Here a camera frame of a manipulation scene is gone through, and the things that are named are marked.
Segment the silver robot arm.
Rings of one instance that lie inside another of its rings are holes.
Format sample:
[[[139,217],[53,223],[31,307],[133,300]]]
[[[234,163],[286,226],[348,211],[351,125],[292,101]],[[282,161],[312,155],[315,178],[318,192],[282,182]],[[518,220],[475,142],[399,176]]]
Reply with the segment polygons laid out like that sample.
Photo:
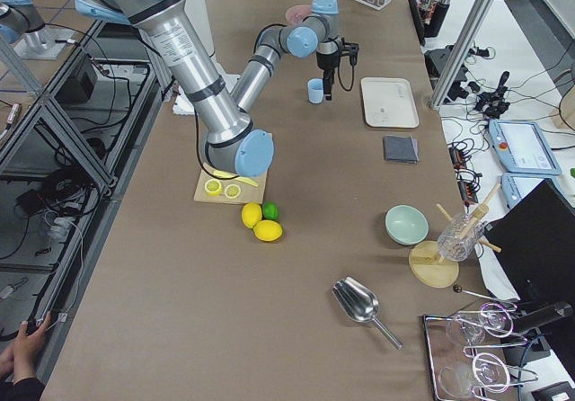
[[[186,0],[75,0],[77,12],[130,25],[150,38],[207,128],[199,150],[202,160],[240,176],[264,174],[274,143],[269,132],[254,127],[249,110],[284,55],[322,55],[338,45],[338,1],[313,0],[311,14],[298,25],[264,31],[233,88],[227,88],[185,5]]]

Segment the person hand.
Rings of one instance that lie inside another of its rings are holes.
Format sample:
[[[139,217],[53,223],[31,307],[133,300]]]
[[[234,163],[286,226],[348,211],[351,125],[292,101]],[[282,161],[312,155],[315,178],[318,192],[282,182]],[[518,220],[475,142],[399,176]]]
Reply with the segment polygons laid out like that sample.
[[[13,383],[36,378],[36,356],[45,342],[49,318],[32,334],[27,334],[28,322],[22,321],[14,341],[1,352],[1,378],[13,375]]]

